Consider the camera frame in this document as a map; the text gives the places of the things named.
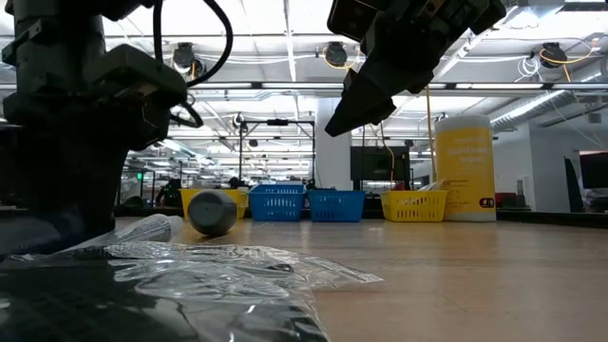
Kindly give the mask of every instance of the ceiling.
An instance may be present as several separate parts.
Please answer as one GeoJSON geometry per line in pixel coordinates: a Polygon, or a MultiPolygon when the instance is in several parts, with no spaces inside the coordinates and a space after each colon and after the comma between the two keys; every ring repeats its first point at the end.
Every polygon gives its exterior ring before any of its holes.
{"type": "MultiPolygon", "coordinates": [[[[345,69],[330,67],[322,56],[323,48],[329,42],[342,42],[350,55],[350,63],[355,69],[357,62],[364,56],[357,55],[357,44],[347,38],[333,35],[327,29],[327,18],[332,5],[331,0],[218,0],[230,18],[236,35],[233,53],[229,63],[211,79],[214,83],[238,82],[333,82],[341,83],[345,69]],[[285,5],[289,6],[288,20],[285,5]],[[287,25],[291,29],[291,41],[288,39],[287,25]],[[289,49],[293,45],[294,58],[290,61],[289,49]]],[[[0,13],[0,48],[13,39],[12,17],[0,13]]],[[[152,45],[152,10],[139,8],[126,19],[114,23],[104,20],[106,45],[114,48],[120,44],[129,44],[147,53],[153,53],[152,45]]],[[[573,77],[577,71],[593,64],[606,54],[608,38],[608,11],[558,11],[538,18],[524,17],[507,23],[499,23],[491,31],[475,39],[472,33],[466,32],[446,53],[440,65],[435,69],[438,75],[433,82],[471,83],[501,82],[526,83],[537,82],[537,76],[522,77],[518,65],[531,50],[538,51],[545,42],[559,42],[571,59],[586,56],[593,44],[594,51],[588,58],[570,66],[573,77]],[[598,38],[592,43],[591,38],[598,38]],[[459,53],[456,63],[450,56],[459,53]]],[[[165,0],[162,12],[163,50],[167,63],[177,43],[193,43],[194,51],[209,67],[214,63],[224,47],[224,28],[214,13],[200,0],[165,0]]],[[[547,82],[562,82],[562,68],[547,69],[541,67],[538,72],[547,82]]],[[[14,71],[5,66],[0,69],[0,84],[14,85],[14,71]]],[[[6,96],[10,90],[0,92],[6,96]]],[[[181,148],[197,154],[199,157],[211,157],[214,165],[205,165],[207,175],[230,176],[238,163],[238,155],[233,149],[238,141],[213,141],[213,137],[228,137],[234,134],[232,120],[240,113],[246,120],[266,120],[286,118],[314,120],[318,108],[318,99],[339,96],[339,91],[260,91],[230,90],[226,101],[224,90],[199,89],[192,91],[197,98],[195,109],[201,113],[205,127],[192,129],[171,127],[169,135],[181,148]]],[[[448,116],[481,114],[487,115],[521,97],[535,94],[521,92],[466,91],[466,92],[431,92],[431,112],[433,117],[444,113],[448,116]]],[[[385,134],[388,136],[425,137],[427,100],[418,95],[401,94],[393,98],[399,108],[385,121],[385,134]]],[[[555,114],[547,114],[547,120],[555,114]]],[[[563,127],[553,125],[547,129],[563,127]]],[[[258,136],[301,136],[300,140],[269,141],[260,140],[258,147],[247,147],[251,159],[246,174],[275,175],[282,177],[285,171],[291,174],[306,174],[310,163],[306,158],[299,159],[297,154],[278,155],[276,159],[264,152],[268,151],[310,151],[311,141],[296,126],[268,127],[261,125],[252,134],[258,136]]],[[[360,135],[354,130],[353,136],[360,135]]],[[[353,139],[353,144],[362,140],[353,139]]],[[[378,143],[378,140],[366,141],[366,144],[378,143]]],[[[416,142],[416,149],[427,150],[426,142],[416,142]]],[[[167,148],[149,150],[145,154],[134,154],[133,157],[168,158],[180,157],[182,153],[165,151],[167,148]]],[[[155,166],[152,160],[144,162],[155,166]]],[[[198,170],[199,161],[186,164],[198,170]]]]}

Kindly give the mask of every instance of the wooden table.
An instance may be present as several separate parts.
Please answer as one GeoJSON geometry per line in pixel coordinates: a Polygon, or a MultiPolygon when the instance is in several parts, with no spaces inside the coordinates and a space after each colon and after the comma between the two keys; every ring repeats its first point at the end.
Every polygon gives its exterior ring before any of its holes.
{"type": "MultiPolygon", "coordinates": [[[[186,227],[175,242],[206,239],[186,227]]],[[[332,260],[383,282],[315,292],[333,341],[607,341],[608,231],[498,223],[239,221],[209,243],[332,260]]]]}

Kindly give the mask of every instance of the label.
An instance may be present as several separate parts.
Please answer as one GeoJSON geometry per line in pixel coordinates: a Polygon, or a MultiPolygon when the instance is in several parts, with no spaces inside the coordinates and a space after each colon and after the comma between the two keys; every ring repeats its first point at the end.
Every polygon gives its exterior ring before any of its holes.
{"type": "Polygon", "coordinates": [[[437,133],[437,180],[448,190],[446,215],[493,213],[494,160],[488,128],[437,133]]]}

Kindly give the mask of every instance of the ceiling duct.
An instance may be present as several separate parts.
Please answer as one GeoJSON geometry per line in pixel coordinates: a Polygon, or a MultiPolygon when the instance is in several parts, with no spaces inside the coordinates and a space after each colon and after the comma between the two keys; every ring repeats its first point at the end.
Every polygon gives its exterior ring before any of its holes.
{"type": "MultiPolygon", "coordinates": [[[[573,80],[574,82],[607,82],[608,57],[604,57],[590,66],[577,70],[576,74],[577,79],[573,80]]],[[[533,98],[517,100],[490,113],[488,117],[492,122],[494,132],[500,132],[555,110],[554,106],[560,108],[570,105],[575,100],[572,91],[551,91],[533,98]]]]}

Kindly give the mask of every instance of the gray cylinder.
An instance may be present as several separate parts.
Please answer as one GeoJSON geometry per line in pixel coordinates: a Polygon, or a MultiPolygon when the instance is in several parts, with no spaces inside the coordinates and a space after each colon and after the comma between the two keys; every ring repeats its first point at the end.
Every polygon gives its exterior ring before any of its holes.
{"type": "Polygon", "coordinates": [[[199,233],[221,237],[237,221],[237,204],[220,190],[203,190],[188,205],[190,224],[199,233]]]}

